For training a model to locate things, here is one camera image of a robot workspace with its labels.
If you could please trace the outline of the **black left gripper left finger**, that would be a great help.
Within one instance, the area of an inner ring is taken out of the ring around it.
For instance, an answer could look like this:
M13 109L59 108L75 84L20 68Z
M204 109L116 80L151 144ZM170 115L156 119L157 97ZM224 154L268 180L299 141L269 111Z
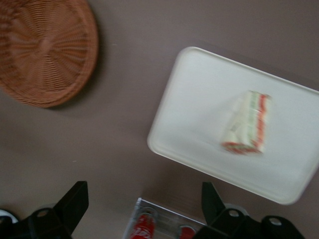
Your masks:
M32 239L70 239L89 206L88 183L78 181L53 206L28 217Z

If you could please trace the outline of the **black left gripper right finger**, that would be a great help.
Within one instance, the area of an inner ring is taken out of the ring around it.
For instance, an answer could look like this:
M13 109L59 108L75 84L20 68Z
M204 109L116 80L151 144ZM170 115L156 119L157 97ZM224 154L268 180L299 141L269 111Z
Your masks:
M211 182L203 182L201 207L206 221L194 239L303 239L289 220L265 216L260 222L234 207L226 207Z

